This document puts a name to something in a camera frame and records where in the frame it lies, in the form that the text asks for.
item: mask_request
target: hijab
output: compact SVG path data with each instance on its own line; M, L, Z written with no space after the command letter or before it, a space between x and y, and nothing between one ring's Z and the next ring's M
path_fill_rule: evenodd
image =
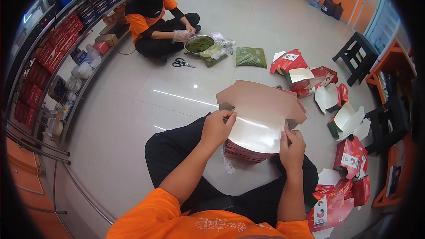
M156 18L162 12L164 0L131 0L125 5L125 15L140 14L147 18Z

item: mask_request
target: paper box flap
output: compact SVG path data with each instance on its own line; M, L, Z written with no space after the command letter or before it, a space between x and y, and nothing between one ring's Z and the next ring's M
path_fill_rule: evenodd
M216 94L217 103L228 103L238 113L229 140L251 151L278 153L285 120L306 120L298 99L279 89L250 81L235 84Z
M317 87L315 101L319 105L320 110L326 114L326 109L330 109L338 104L337 86L331 83L327 89L324 87Z

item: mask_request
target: woman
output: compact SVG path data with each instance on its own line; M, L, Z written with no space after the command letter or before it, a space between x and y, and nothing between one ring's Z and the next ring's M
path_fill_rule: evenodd
M286 125L281 132L280 152L272 159L282 176L266 185L233 197L202 176L208 159L229 137L236 116L233 110L217 110L153 135L145 157L155 189L119 218L106 238L313 239L304 203L319 177L304 155L300 131Z
M164 21L169 10L175 17ZM125 18L130 23L136 50L147 58L161 58L182 50L183 42L199 32L199 15L183 14L175 0L129 0L125 6Z

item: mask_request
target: plastic bag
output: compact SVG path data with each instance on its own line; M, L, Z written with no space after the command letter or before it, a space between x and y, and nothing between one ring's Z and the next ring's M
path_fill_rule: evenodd
M226 49L221 44L215 43L213 46L200 53L199 56L205 61L207 67L211 67L225 59L227 54Z
M236 43L234 40L223 37L223 35L221 35L219 32L211 33L211 37L215 40L216 43L224 46L228 55L233 55L233 47Z
M237 47L236 48L237 66L259 66L267 68L266 56L263 48Z

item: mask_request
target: green vegetables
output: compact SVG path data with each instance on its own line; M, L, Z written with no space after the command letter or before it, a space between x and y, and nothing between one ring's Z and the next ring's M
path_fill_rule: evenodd
M214 45L214 42L208 38L199 38L193 43L188 43L186 49L189 52L199 53L207 50L210 46Z

